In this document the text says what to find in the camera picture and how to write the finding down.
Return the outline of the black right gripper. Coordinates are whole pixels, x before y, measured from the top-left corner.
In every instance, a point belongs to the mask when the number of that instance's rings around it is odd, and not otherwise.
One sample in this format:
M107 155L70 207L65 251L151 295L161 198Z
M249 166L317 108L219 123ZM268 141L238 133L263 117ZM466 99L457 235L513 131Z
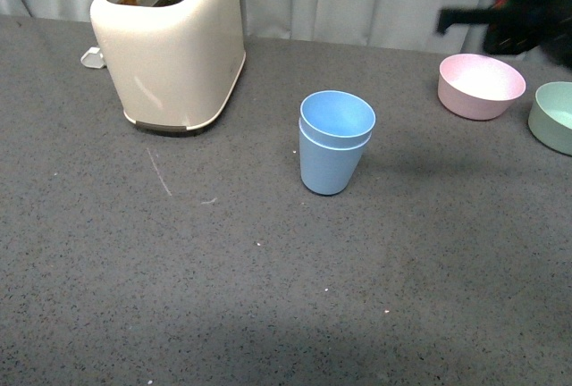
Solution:
M494 22L493 9L508 18ZM571 0L494 0L492 9L442 8L435 31L444 35L456 24L490 24L484 35L484 51L490 55L539 48L549 61L571 67Z

